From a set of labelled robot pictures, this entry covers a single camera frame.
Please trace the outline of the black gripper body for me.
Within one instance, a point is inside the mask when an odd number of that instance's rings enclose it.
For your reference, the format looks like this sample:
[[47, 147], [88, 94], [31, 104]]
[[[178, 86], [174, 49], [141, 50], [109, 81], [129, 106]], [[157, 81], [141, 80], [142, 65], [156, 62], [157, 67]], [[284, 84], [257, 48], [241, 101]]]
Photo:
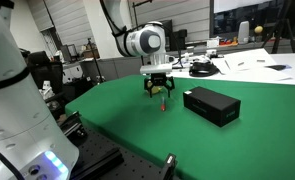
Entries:
[[175, 88], [174, 78], [165, 73], [153, 73], [144, 79], [144, 89], [150, 90], [154, 86], [163, 86], [168, 90]]

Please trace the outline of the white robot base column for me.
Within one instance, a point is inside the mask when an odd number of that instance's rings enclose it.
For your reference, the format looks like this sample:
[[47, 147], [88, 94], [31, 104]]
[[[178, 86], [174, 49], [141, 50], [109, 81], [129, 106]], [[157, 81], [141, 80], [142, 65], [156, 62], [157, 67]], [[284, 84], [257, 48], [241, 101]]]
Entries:
[[69, 180], [79, 150], [56, 124], [4, 19], [0, 0], [0, 180]]

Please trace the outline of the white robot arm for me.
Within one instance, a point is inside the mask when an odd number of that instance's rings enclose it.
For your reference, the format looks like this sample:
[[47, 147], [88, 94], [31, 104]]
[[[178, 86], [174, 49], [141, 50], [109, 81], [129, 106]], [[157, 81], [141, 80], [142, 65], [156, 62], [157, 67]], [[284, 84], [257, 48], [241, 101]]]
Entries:
[[175, 88], [174, 78], [169, 77], [172, 65], [166, 60], [165, 30], [158, 21], [147, 22], [140, 28], [128, 29], [120, 12], [121, 0], [99, 0], [105, 18], [112, 31], [119, 53], [124, 57], [148, 56], [150, 65], [140, 68], [144, 79], [144, 89], [152, 96], [154, 87], [165, 87], [167, 94]]

